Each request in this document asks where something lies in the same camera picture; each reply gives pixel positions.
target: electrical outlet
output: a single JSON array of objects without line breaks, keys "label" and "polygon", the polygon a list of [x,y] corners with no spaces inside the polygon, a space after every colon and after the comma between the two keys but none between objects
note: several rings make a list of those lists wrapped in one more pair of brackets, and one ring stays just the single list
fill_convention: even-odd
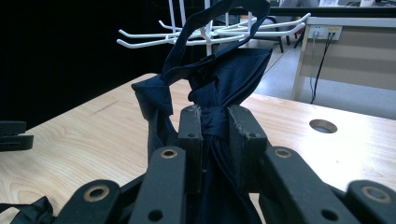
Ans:
[{"label": "electrical outlet", "polygon": [[332,37],[332,40],[338,40],[340,38],[340,34],[342,30],[343,30],[342,26],[327,26],[325,36],[327,38],[328,34],[335,34]]},{"label": "electrical outlet", "polygon": [[317,39],[327,39],[329,34],[335,33],[332,40],[338,40],[342,31],[342,26],[335,25],[311,25],[309,29],[308,38],[313,39],[314,34],[318,35]]},{"label": "electrical outlet", "polygon": [[326,33],[326,26],[325,25],[311,25],[309,29],[308,38],[314,38],[314,34],[317,34],[317,39],[324,39]]}]

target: black cable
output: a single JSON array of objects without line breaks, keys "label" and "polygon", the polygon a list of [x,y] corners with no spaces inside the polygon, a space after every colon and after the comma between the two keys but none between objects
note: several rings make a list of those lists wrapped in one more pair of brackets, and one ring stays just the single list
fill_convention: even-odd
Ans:
[{"label": "black cable", "polygon": [[315,99],[317,98],[317,86],[318,86],[318,79],[319,79],[319,75],[320,75],[320,70],[321,70],[321,67],[322,67],[322,65],[323,65],[323,61],[324,61],[324,57],[326,56],[327,49],[329,48],[330,43],[332,42],[332,38],[333,38],[334,36],[335,36],[335,33],[329,33],[329,35],[327,36],[326,47],[325,47],[325,49],[324,49],[323,57],[322,57],[322,60],[321,60],[321,62],[320,62],[320,66],[319,66],[317,78],[316,78],[316,80],[315,80],[314,94],[313,94],[313,96],[312,96],[312,100],[311,100],[311,103],[310,103],[310,104],[313,104],[314,101],[315,101]]}]

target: table surface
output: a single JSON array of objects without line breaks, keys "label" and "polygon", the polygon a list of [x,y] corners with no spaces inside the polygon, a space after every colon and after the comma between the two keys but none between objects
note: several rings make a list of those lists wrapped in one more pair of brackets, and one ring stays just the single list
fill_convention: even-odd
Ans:
[{"label": "table surface", "polygon": [[[143,80],[147,74],[132,82]],[[32,203],[47,196],[58,214],[71,195],[95,179],[120,186],[148,166],[148,123],[128,82],[33,129],[33,148],[0,153],[0,202]],[[188,82],[171,86],[172,121],[187,100]],[[252,94],[242,106],[260,123],[272,145],[296,150],[326,183],[345,190],[350,181],[370,179],[396,190],[396,120]],[[309,126],[325,119],[336,133]],[[16,210],[0,216],[9,222]]]}]

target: black background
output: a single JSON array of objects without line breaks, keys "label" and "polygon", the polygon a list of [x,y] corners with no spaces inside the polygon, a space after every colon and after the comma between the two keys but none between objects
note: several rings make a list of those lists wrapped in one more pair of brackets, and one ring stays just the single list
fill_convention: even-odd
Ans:
[{"label": "black background", "polygon": [[[156,10],[167,4],[166,0],[2,1],[0,120],[23,120],[30,129],[143,74],[161,73],[172,45],[127,49],[116,40],[133,42],[119,29],[169,33],[158,23],[170,24],[168,10]],[[197,7],[186,1],[189,6]],[[204,55],[202,48],[191,47],[185,58]]]}]

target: fabric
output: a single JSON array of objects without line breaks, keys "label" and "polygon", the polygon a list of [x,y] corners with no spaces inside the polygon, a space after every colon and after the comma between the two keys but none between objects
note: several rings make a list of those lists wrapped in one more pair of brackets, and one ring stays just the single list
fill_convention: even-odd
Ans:
[{"label": "fabric", "polygon": [[[234,7],[251,11],[258,20],[250,36],[200,62],[180,65],[191,33]],[[187,199],[187,223],[261,223],[248,195],[235,182],[228,149],[229,105],[241,104],[260,83],[271,57],[271,49],[239,49],[257,32],[269,13],[265,0],[223,0],[192,15],[169,53],[161,74],[135,83],[132,88],[148,120],[148,156],[157,148],[172,146],[177,132],[169,86],[182,78],[191,85],[189,100],[202,109],[203,185],[202,192]]]},{"label": "fabric", "polygon": [[11,224],[50,224],[55,220],[47,197],[42,197],[32,204],[0,203],[0,213],[11,207],[20,210]]}]

